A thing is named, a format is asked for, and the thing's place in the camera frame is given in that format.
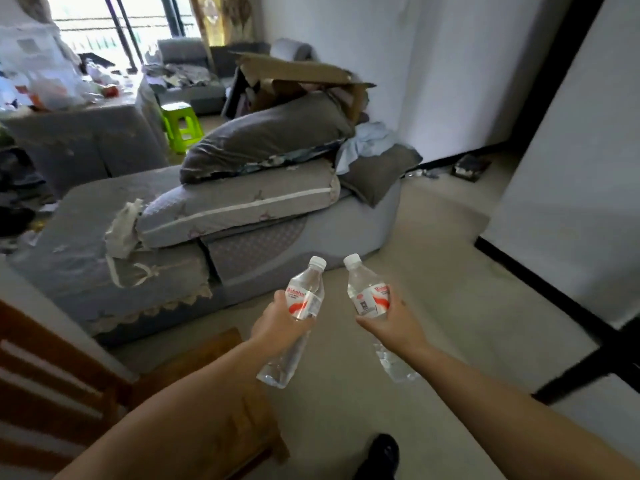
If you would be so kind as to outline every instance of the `person's right arm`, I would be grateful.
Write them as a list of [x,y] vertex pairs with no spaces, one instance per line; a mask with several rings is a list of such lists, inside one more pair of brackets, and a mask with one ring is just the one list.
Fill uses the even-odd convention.
[[509,480],[640,479],[597,436],[431,346],[393,287],[386,320],[356,319],[431,384]]

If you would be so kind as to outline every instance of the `hand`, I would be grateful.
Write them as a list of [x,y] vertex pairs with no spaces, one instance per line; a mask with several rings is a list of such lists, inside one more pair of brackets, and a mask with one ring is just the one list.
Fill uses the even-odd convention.
[[293,345],[311,327],[316,324],[315,318],[297,320],[289,313],[284,291],[278,290],[273,295],[273,302],[262,312],[262,316],[254,323],[251,340],[260,344],[268,358],[276,357]]
[[371,332],[389,351],[396,355],[413,349],[428,347],[422,327],[412,311],[398,296],[395,288],[389,286],[390,306],[387,318],[365,318],[356,315],[356,321],[365,330]]

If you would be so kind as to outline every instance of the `light blue cloth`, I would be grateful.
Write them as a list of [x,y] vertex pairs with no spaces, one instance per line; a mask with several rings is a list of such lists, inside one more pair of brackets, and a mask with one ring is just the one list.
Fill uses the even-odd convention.
[[384,123],[363,123],[356,126],[356,135],[349,138],[338,150],[335,172],[344,175],[349,165],[359,157],[374,157],[400,143],[395,132]]

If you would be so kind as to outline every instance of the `wooden chair backrest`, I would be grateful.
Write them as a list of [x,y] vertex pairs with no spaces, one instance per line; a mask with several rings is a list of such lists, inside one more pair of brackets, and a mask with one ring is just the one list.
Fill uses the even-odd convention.
[[[97,392],[89,392],[12,354],[7,342],[62,369]],[[104,434],[117,421],[118,404],[128,405],[131,397],[128,382],[2,300],[0,368],[11,373],[10,377],[14,374],[28,379],[98,411],[101,418],[0,378],[0,421],[78,445],[88,446]],[[70,460],[54,452],[0,439],[0,463],[6,465],[57,472]]]

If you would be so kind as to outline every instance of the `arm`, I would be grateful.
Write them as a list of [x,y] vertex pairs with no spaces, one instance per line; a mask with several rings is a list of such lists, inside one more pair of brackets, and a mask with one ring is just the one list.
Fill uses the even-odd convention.
[[509,480],[640,478],[597,436],[429,345],[393,288],[386,320],[356,320],[431,384]]
[[293,318],[284,292],[276,291],[274,302],[253,326],[251,339],[149,398],[56,480],[195,478],[244,386],[314,323]]

